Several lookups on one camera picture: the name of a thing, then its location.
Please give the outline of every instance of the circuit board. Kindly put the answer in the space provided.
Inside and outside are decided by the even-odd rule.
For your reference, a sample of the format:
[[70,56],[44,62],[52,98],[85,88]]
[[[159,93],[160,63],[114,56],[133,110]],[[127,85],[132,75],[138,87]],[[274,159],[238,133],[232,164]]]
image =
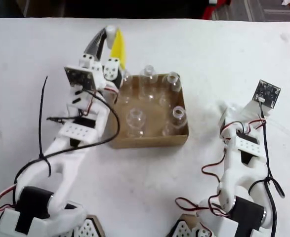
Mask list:
[[67,78],[71,86],[81,85],[85,90],[95,90],[92,72],[65,67]]
[[279,97],[280,91],[281,88],[260,80],[252,100],[259,102],[259,98],[263,98],[264,102],[262,102],[262,104],[273,109]]

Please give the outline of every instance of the perforated plate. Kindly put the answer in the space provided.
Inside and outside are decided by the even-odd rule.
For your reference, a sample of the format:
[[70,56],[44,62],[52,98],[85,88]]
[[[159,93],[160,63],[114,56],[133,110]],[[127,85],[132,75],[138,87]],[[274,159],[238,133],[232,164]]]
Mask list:
[[210,232],[199,223],[195,228],[193,228],[192,236],[193,237],[209,237]]
[[96,231],[96,227],[93,222],[86,219],[84,224],[80,228],[75,228],[65,234],[55,236],[55,237],[100,237]]
[[97,137],[95,129],[75,124],[73,122],[66,122],[60,129],[59,134],[86,143],[92,143]]
[[74,237],[99,237],[99,235],[93,222],[87,219],[78,230],[75,230]]
[[249,142],[246,139],[240,138],[238,136],[235,137],[235,145],[238,150],[247,152],[256,157],[264,157],[264,151],[262,146],[257,145],[253,142]]
[[191,230],[185,221],[180,221],[177,225],[172,237],[190,237]]

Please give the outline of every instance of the red object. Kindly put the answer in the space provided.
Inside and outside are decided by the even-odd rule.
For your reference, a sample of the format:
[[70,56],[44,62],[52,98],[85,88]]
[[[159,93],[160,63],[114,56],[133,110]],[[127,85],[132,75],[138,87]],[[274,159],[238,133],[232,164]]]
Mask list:
[[220,7],[220,6],[224,5],[224,4],[230,5],[231,1],[232,1],[232,0],[217,0],[217,4],[216,4],[216,6],[208,6],[208,7],[205,9],[205,11],[204,11],[204,13],[203,13],[203,16],[202,16],[202,19],[203,19],[203,20],[209,20],[210,17],[212,16],[213,11],[214,11],[216,8],[218,8],[218,7]]

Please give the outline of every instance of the red wire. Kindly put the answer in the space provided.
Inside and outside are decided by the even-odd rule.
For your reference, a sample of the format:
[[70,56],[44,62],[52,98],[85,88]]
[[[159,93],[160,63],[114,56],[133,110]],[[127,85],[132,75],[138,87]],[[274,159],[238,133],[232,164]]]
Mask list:
[[118,96],[119,96],[119,94],[117,93],[117,91],[115,91],[115,90],[112,89],[112,88],[108,88],[108,87],[104,88],[104,90],[108,90],[108,91],[114,92],[114,93],[116,94],[116,98],[115,98],[115,103],[116,103],[117,98],[118,98]]
[[266,122],[266,120],[265,119],[257,119],[257,120],[253,120],[253,121],[249,122],[249,124],[252,124],[254,122]]
[[220,134],[226,129],[228,128],[230,125],[234,124],[234,123],[239,123],[239,121],[233,121],[230,122],[229,124],[225,125],[221,130],[220,130]]
[[[186,208],[186,207],[181,206],[181,205],[177,202],[178,200],[186,201],[187,203],[189,203],[190,205],[192,205],[193,208]],[[185,197],[177,197],[177,198],[175,199],[175,204],[176,204],[178,207],[180,207],[182,210],[184,210],[184,211],[199,211],[199,210],[208,210],[208,209],[209,209],[209,207],[201,207],[201,206],[198,206],[197,204],[191,202],[190,200],[188,200],[188,199],[185,198]],[[220,210],[219,208],[213,208],[213,207],[212,207],[212,209],[215,210],[215,211],[218,211],[218,212],[222,213],[221,210]]]
[[84,116],[87,116],[90,113],[90,109],[91,109],[91,106],[92,106],[92,100],[93,100],[93,97],[91,98],[91,101],[89,103],[89,106],[88,106],[87,110],[85,111],[86,113],[83,114]]
[[[6,194],[8,194],[9,192],[13,191],[13,190],[15,189],[15,187],[16,187],[16,185],[13,185],[12,187],[10,187],[10,188],[4,190],[2,193],[0,193],[0,200],[1,200],[1,198],[2,198],[4,195],[6,195]],[[3,211],[4,209],[6,209],[6,208],[8,208],[8,207],[13,207],[13,205],[8,204],[8,203],[7,203],[7,204],[4,204],[4,205],[0,206],[0,211]]]
[[202,226],[204,229],[207,229],[207,231],[210,232],[209,237],[212,237],[212,235],[213,235],[212,231],[211,231],[209,228],[207,228],[205,225],[203,225],[202,222],[200,222],[200,224],[201,224],[201,226]]
[[[209,207],[209,210],[211,211],[211,213],[214,214],[215,216],[227,217],[227,216],[228,216],[227,214],[223,213],[223,212],[222,212],[220,209],[218,209],[218,208],[213,208],[212,205],[211,205],[211,203],[210,203],[210,200],[211,200],[212,198],[217,198],[217,197],[220,195],[220,193],[221,193],[221,191],[219,191],[218,194],[213,195],[213,196],[210,196],[210,197],[208,198],[208,201],[207,201],[207,202],[208,202],[208,207]],[[221,214],[216,214],[216,213],[214,212],[214,210],[219,210],[219,212],[220,212]]]
[[217,181],[220,182],[220,179],[219,179],[219,177],[218,177],[216,174],[214,174],[214,173],[210,173],[210,172],[206,172],[206,171],[204,171],[204,169],[207,168],[207,167],[216,166],[216,165],[218,165],[218,164],[221,164],[221,163],[224,161],[225,156],[226,156],[226,149],[224,149],[224,155],[223,155],[223,158],[222,158],[219,162],[217,162],[217,163],[204,165],[204,166],[201,168],[202,173],[203,173],[203,174],[206,174],[206,175],[214,176],[214,177],[217,179]]

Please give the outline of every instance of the floor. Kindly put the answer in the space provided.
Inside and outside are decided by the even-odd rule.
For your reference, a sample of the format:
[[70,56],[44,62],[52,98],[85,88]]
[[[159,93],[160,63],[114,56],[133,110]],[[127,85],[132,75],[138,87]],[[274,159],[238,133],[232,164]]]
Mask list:
[[217,9],[212,20],[280,22],[290,21],[290,6],[282,0],[232,0],[230,5]]
[[[24,11],[27,0],[17,0],[22,12]],[[101,2],[89,2],[78,0],[76,3],[68,0],[31,0],[26,16],[27,17],[83,17],[83,18],[190,18],[192,15],[199,15],[198,6],[188,7],[186,1],[169,0],[164,10],[146,10],[144,6],[139,7],[138,3],[131,4],[128,1],[122,1],[118,6],[112,7],[110,11],[96,11],[90,9],[103,9]],[[224,5],[218,8],[213,14],[212,20],[228,21],[254,21],[254,22],[278,22],[290,21],[290,6],[282,6],[282,0],[232,0],[230,5]],[[117,7],[122,4],[128,4],[133,11],[118,14]],[[142,17],[141,10],[146,12]]]

